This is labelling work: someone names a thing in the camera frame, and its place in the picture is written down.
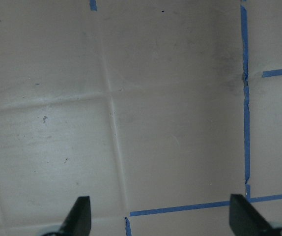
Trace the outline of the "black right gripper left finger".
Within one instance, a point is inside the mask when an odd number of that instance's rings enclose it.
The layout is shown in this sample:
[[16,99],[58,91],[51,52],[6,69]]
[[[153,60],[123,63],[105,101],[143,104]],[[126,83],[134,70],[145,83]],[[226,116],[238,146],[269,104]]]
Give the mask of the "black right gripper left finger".
[[63,221],[55,232],[47,232],[43,236],[88,236],[91,232],[90,197],[78,197]]

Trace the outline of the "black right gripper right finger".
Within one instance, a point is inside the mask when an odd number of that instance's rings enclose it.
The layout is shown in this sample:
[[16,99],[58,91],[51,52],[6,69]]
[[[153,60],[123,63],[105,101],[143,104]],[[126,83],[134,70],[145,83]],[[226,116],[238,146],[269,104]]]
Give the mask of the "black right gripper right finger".
[[241,194],[230,196],[229,226],[235,236],[282,236]]

